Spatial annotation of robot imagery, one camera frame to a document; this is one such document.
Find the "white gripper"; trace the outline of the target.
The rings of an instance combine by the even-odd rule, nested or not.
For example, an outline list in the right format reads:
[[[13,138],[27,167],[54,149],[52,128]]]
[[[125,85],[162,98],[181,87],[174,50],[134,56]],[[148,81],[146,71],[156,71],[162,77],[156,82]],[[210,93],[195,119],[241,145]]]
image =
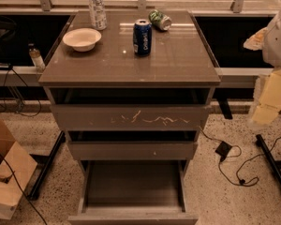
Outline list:
[[[244,47],[251,51],[261,50],[266,32],[266,27],[258,30],[244,42]],[[251,127],[270,125],[281,112],[281,68],[257,78],[253,98],[248,115],[249,125]]]

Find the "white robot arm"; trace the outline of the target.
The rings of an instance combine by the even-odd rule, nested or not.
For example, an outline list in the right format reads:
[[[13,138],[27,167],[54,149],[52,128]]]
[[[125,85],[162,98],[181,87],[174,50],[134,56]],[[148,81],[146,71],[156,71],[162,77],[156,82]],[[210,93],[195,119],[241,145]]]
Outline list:
[[[269,75],[257,78],[248,115],[250,127],[262,128],[270,125],[281,112],[281,9],[266,27],[244,42],[244,47],[261,50],[263,61],[274,67]]]

